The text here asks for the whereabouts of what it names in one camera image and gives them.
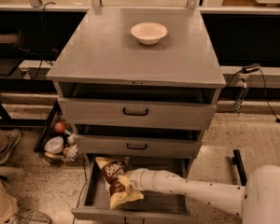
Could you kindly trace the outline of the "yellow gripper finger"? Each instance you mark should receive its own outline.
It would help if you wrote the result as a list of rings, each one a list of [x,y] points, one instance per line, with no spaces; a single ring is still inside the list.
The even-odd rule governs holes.
[[[131,189],[133,187],[132,181],[127,175],[120,175],[119,182],[127,189]]]

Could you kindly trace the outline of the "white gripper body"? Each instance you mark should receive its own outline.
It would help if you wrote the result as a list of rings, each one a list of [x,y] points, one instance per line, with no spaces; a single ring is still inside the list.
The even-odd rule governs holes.
[[[169,193],[173,188],[173,180],[177,175],[169,171],[157,171],[148,169],[136,169],[125,174],[128,183],[140,191],[155,191]]]

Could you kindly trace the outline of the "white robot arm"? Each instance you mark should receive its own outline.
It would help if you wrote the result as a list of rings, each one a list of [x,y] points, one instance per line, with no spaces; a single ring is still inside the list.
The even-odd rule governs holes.
[[[137,169],[119,182],[139,191],[177,194],[243,219],[242,224],[280,224],[280,167],[264,165],[243,186],[187,180],[168,171]]]

